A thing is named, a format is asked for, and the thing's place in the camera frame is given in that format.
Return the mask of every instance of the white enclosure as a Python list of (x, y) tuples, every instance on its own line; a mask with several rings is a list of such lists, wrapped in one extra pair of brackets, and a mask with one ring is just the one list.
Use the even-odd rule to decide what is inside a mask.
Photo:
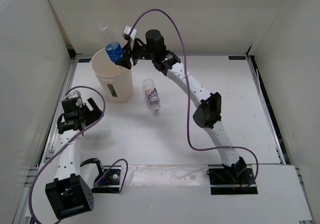
[[(139, 215), (136, 223), (188, 224), (188, 221), (200, 223), (199, 219), (204, 223), (211, 220), (232, 223), (238, 222), (237, 216), (242, 217), (243, 223), (310, 223), (304, 222), (312, 217), (300, 183), (304, 183), (313, 219), (320, 223), (319, 6), (320, 0), (0, 0), (0, 198), (5, 203), (0, 207), (0, 222), (20, 224), (17, 218), (14, 220), (14, 214), (20, 198), (24, 202), (28, 193), (28, 186), (23, 188), (28, 171), (39, 162), (44, 147), (47, 154), (55, 146), (57, 135), (50, 134), (46, 139), (56, 109), (60, 114), (57, 104), (67, 72), (69, 85), (88, 85), (102, 91), (89, 63), (75, 60), (70, 64), (52, 8), (75, 51), (83, 54), (83, 58), (84, 55), (91, 58), (103, 47), (95, 31), (98, 24), (111, 25), (120, 40), (124, 27), (132, 25), (143, 11), (160, 8), (175, 20), (187, 52), (202, 53), (202, 56), (188, 56), (188, 70), (206, 88), (222, 93), (223, 120), (232, 142), (257, 153), (261, 163), (257, 179), (259, 194), (210, 198), (207, 176), (200, 174), (200, 179), (190, 179), (195, 172), (205, 169), (206, 164), (220, 164), (219, 155), (188, 149), (186, 95), (154, 70), (152, 63), (141, 61), (132, 71), (133, 96), (121, 104), (107, 103), (110, 113), (85, 135), (91, 146), (82, 149), (82, 157), (97, 155), (106, 164), (115, 157), (127, 157), (132, 165), (128, 188), (122, 195), (109, 194), (106, 198), (95, 195), (101, 204), (95, 207), (95, 213), (62, 223), (102, 220), (127, 223), (134, 214)], [(143, 41), (147, 30), (159, 29), (167, 48), (181, 52), (175, 30), (162, 14), (148, 14), (136, 28)], [(227, 58), (235, 53), (246, 56), (250, 47), (249, 55), (255, 55), (291, 164), (299, 167), (302, 179), (298, 179), (293, 166), (280, 164), (279, 145), (269, 126), (253, 67), (247, 60), (233, 62)], [(157, 121), (144, 113), (143, 93), (139, 92), (144, 78), (155, 79), (160, 98), (165, 100), (164, 112)], [(171, 94), (176, 99), (171, 101)], [(83, 96), (88, 98), (91, 94), (83, 91)], [(93, 97), (100, 106), (96, 95)], [(212, 145), (193, 121), (191, 133), (197, 144)], [(141, 146), (152, 138), (157, 139), (147, 148)], [(241, 154), (255, 169), (252, 156)], [(144, 165), (153, 165), (155, 171)], [(53, 223), (55, 217), (43, 190), (43, 185), (52, 180), (54, 164), (50, 168), (52, 171), (44, 172), (37, 183), (42, 187), (35, 190), (34, 201), (40, 218)], [(159, 178), (161, 168), (164, 171), (171, 168), (168, 173), (177, 171), (161, 182), (165, 188), (158, 189), (154, 180)], [(187, 181), (182, 183), (183, 174)], [(152, 205), (148, 201), (150, 196), (154, 197)], [(174, 215), (177, 206), (178, 215), (186, 213), (182, 219)], [(165, 216), (159, 215), (161, 208)], [(194, 208), (198, 212), (191, 215)], [(226, 215), (227, 208), (234, 214)]]
[(291, 162), (320, 223), (320, 0), (287, 0), (257, 54)]
[[(118, 36), (150, 8), (167, 11), (175, 20), (188, 52), (241, 52), (259, 46), (285, 0), (50, 0), (71, 44), (79, 54), (102, 49), (95, 28), (109, 23)], [(139, 23), (138, 36), (159, 29), (165, 44), (181, 52), (175, 30), (165, 16), (151, 13)]]
[(1, 223), (39, 161), (70, 58), (48, 0), (0, 0)]

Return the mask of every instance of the white paper cup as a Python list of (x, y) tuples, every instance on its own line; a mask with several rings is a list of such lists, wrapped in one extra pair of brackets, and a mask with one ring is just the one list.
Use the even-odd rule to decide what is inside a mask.
[(122, 102), (133, 93), (131, 70), (113, 63), (106, 51), (98, 51), (91, 59), (91, 68), (108, 98)]

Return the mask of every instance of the metal frame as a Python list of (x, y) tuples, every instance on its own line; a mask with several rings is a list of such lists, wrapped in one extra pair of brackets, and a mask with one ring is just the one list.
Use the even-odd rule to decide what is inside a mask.
[(30, 187), (25, 186), (22, 191), (21, 199), (16, 210), (16, 215), (13, 219), (12, 224), (29, 224), (32, 222), (31, 217), (25, 217), (24, 213), (28, 207), (28, 196), (29, 196), (29, 189)]
[(310, 204), (309, 204), (309, 200), (308, 200), (308, 197), (307, 197), (307, 194), (306, 194), (306, 191), (305, 191), (305, 184), (304, 184), (304, 180), (302, 179), (302, 176), (301, 176), (301, 173), (300, 173), (300, 169), (298, 166), (295, 166), (295, 170), (296, 170), (296, 174), (298, 176), (298, 179), (299, 179), (299, 182), (300, 182), (300, 185), (301, 185), (301, 188), (302, 188), (302, 191), (304, 193), (304, 196), (306, 198), (306, 202), (307, 202), (307, 205), (308, 205), (308, 208), (309, 208), (309, 211), (310, 211), (310, 214), (312, 216), (312, 220), (302, 220), (300, 221), (300, 224), (314, 224), (314, 217), (313, 217), (313, 214), (312, 214), (312, 211), (311, 211), (311, 207), (310, 207)]
[[(176, 55), (184, 55), (183, 52), (175, 52)], [(189, 56), (246, 56), (243, 52), (187, 52)]]
[(257, 91), (257, 93), (259, 95), (259, 98), (260, 98), (260, 101), (261, 101), (261, 105), (262, 105), (262, 107), (264, 109), (263, 111), (265, 112), (264, 114), (265, 114), (265, 116), (267, 118), (268, 126), (269, 126), (269, 128), (271, 130), (271, 133), (272, 133), (273, 142), (274, 142), (274, 144), (276, 146), (275, 148), (277, 150), (280, 162), (281, 162), (281, 164), (286, 165), (284, 154), (282, 153), (282, 150), (281, 150), (281, 147), (280, 147), (280, 143), (279, 143), (279, 140), (277, 138), (277, 134), (275, 132), (275, 128), (273, 126), (273, 123), (272, 123), (272, 120), (271, 120), (271, 117), (270, 117), (270, 114), (269, 114), (269, 111), (268, 111), (268, 108), (267, 108), (266, 100), (264, 99), (264, 95), (262, 94), (262, 90), (261, 90), (261, 87), (260, 87), (260, 81), (259, 81), (259, 73), (255, 72), (255, 68), (254, 68), (254, 65), (252, 63), (251, 57), (247, 56), (246, 59), (248, 61), (248, 65), (249, 65), (249, 68), (250, 68), (250, 71), (251, 71), (251, 74), (252, 74), (252, 77), (253, 77), (253, 81), (255, 83), (256, 91)]
[(72, 85), (72, 81), (73, 81), (74, 76), (75, 76), (75, 72), (76, 72), (75, 70), (76, 70), (77, 64), (78, 64), (78, 61), (74, 61), (74, 59), (71, 59), (71, 64), (69, 66), (68, 72), (67, 72), (66, 77), (64, 79), (64, 84), (63, 84), (63, 87), (62, 87), (62, 90), (61, 90), (61, 93), (60, 93), (60, 97), (59, 97), (59, 101), (58, 101), (58, 104), (57, 104), (57, 108), (55, 110), (56, 112), (54, 114), (53, 121), (52, 121), (52, 124), (51, 124), (51, 127), (50, 127), (50, 131), (49, 131), (49, 134), (48, 134), (47, 142), (46, 142), (46, 145), (44, 147), (43, 155), (42, 155), (42, 158), (41, 158), (41, 163), (45, 163), (45, 161), (47, 159), (48, 152), (53, 149), (53, 144), (54, 144), (56, 133), (57, 133), (57, 123), (56, 122), (57, 122), (59, 116), (62, 113), (61, 101), (63, 100), (67, 90)]

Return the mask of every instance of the black mounting plate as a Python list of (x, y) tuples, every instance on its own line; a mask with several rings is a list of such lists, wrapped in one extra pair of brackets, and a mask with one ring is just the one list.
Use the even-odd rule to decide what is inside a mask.
[(116, 193), (120, 189), (120, 176), (121, 176), (121, 167), (113, 167), (106, 175), (107, 180), (109, 181), (107, 185), (104, 186), (94, 186), (92, 188), (93, 193)]
[(239, 195), (239, 194), (258, 194), (257, 186), (254, 183), (249, 188), (243, 189), (253, 180), (252, 168), (247, 167), (237, 179), (230, 179), (224, 168), (214, 167), (207, 171), (210, 179), (211, 195)]

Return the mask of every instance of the black bracket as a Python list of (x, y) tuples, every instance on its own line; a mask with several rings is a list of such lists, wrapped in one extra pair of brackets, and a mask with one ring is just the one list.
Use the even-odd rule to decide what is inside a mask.
[(64, 113), (58, 118), (58, 133), (63, 134), (68, 130), (83, 130), (86, 126), (91, 125), (102, 115), (102, 111), (96, 105), (92, 98), (87, 99), (93, 110), (83, 103), (80, 107), (77, 98), (67, 98), (62, 100), (61, 104)]
[(230, 177), (224, 168), (212, 167), (207, 171), (210, 179), (211, 195), (258, 194), (255, 183), (251, 184), (254, 175), (252, 168), (245, 169), (237, 178)]
[(240, 156), (236, 164), (232, 164), (231, 166), (222, 164), (222, 166), (230, 177), (238, 178), (239, 175), (246, 170), (247, 164), (245, 160)]
[(118, 166), (113, 167), (105, 176), (104, 180), (101, 181), (105, 184), (94, 186), (92, 188), (93, 193), (118, 193), (120, 189), (120, 176), (121, 169)]
[(123, 56), (115, 63), (116, 65), (131, 69), (138, 60), (152, 60), (154, 67), (165, 76), (168, 70), (172, 69), (175, 63), (181, 63), (180, 58), (170, 50), (167, 50), (165, 41), (159, 30), (149, 30), (146, 32), (144, 44), (140, 39), (135, 38), (134, 48), (131, 50), (131, 40), (128, 40), (123, 47)]
[(201, 104), (193, 114), (193, 120), (201, 128), (211, 128), (213, 125), (221, 121), (221, 95), (210, 93), (210, 97), (206, 100), (201, 100)]
[(45, 187), (45, 194), (59, 220), (94, 209), (92, 191), (79, 175), (72, 174), (64, 180), (56, 178)]
[(102, 165), (101, 161), (98, 158), (90, 158), (80, 163), (80, 167), (88, 164), (96, 164), (99, 172), (99, 177), (102, 176), (104, 173), (104, 166)]

